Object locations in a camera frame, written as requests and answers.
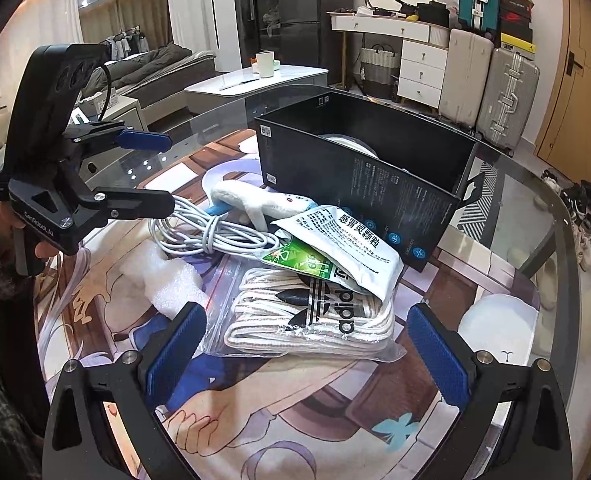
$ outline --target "coiled white cable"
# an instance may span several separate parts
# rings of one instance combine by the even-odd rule
[[[331,288],[339,285],[329,284]],[[281,301],[277,295],[309,286],[298,275],[282,269],[251,269],[242,278],[240,294],[231,311],[233,322],[226,329],[225,343],[245,352],[281,354],[313,352],[340,354],[345,357],[369,358],[383,350],[393,336],[395,324],[391,302],[382,304],[374,296],[353,293],[353,331],[342,333],[340,322],[347,322],[333,308],[333,298],[323,298],[331,307],[319,320],[293,329],[290,324],[303,306]]]
[[[181,196],[173,195],[173,198],[176,201],[173,215],[149,219],[150,235],[166,254],[191,256],[220,251],[254,258],[259,251],[275,250],[282,245],[274,234],[227,222],[226,214],[209,215]]]

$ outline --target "printed table mat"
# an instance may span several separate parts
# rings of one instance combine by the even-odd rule
[[[248,172],[257,159],[252,130],[240,130],[176,161],[143,183],[196,204],[222,178],[261,186]],[[72,357],[85,366],[142,349],[168,319],[120,271],[149,238],[146,221],[112,221],[36,281],[35,322],[44,378],[52,396]],[[229,256],[187,257],[209,297],[229,285]],[[450,330],[487,294],[511,294],[540,307],[535,286],[487,248],[449,226],[423,272],[405,267],[395,291],[395,337],[408,351],[378,364],[286,356],[219,358],[196,354],[168,404],[158,411],[197,473],[224,480],[407,480],[414,477],[457,415],[443,402],[404,326],[413,304],[426,301]],[[131,473],[147,478],[121,425],[106,405]]]

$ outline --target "curtain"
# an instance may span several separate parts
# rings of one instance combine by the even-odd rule
[[[0,104],[11,108],[29,57],[42,45],[82,43],[78,0],[25,0],[0,34]]]
[[[124,30],[140,25],[151,50],[170,41],[166,0],[117,0],[117,5]]]
[[[171,40],[166,0],[111,0],[96,4],[80,9],[80,23],[87,43],[99,43],[137,25],[140,25],[151,50]]]
[[[194,52],[209,50],[204,0],[168,0],[168,12],[176,44]]]
[[[80,25],[85,43],[99,43],[124,29],[117,0],[80,9]]]

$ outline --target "black refrigerator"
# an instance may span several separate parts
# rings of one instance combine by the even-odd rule
[[[351,9],[354,0],[235,0],[242,66],[262,50],[287,65],[329,70],[341,80],[341,33],[331,30],[329,11]]]

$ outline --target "screw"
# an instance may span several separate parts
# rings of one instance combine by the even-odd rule
[[[540,368],[543,372],[550,372],[551,371],[551,363],[546,359],[538,359],[537,360],[537,367]]]
[[[67,362],[64,363],[64,367],[62,369],[65,372],[72,372],[77,367],[78,367],[77,359],[69,359]]]
[[[479,352],[476,352],[475,357],[483,365],[488,365],[493,362],[493,355],[491,355],[491,352],[486,350],[480,350]]]
[[[130,365],[131,363],[134,363],[137,361],[137,358],[139,357],[139,355],[140,354],[138,353],[137,350],[127,350],[126,352],[124,352],[122,354],[120,359],[125,365]]]

